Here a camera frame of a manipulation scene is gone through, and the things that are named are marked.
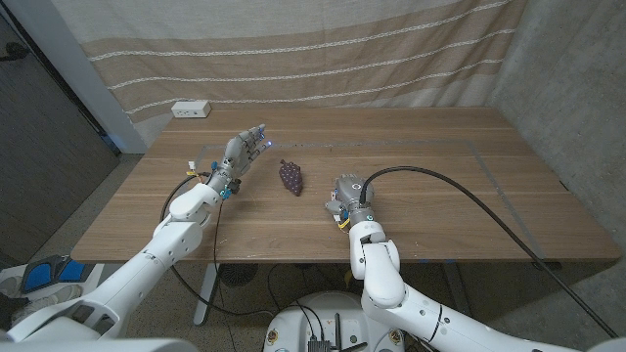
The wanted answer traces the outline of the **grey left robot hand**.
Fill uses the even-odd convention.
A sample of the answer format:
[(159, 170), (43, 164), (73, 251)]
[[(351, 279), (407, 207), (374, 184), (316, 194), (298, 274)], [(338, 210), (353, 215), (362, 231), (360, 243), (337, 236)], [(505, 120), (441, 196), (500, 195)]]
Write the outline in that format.
[(241, 186), (241, 177), (247, 173), (251, 164), (270, 146), (263, 144), (265, 125), (252, 127), (232, 138), (226, 145), (222, 161), (212, 172), (207, 185), (227, 198), (235, 195)]

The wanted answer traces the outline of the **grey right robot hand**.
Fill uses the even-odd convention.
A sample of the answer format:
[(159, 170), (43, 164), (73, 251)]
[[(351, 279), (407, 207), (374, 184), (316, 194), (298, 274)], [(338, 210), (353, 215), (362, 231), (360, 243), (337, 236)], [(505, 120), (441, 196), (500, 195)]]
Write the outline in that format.
[(356, 225), (362, 221), (374, 221), (371, 200), (374, 191), (365, 188), (365, 179), (355, 174), (341, 174), (335, 179), (332, 197), (325, 203), (340, 228)]

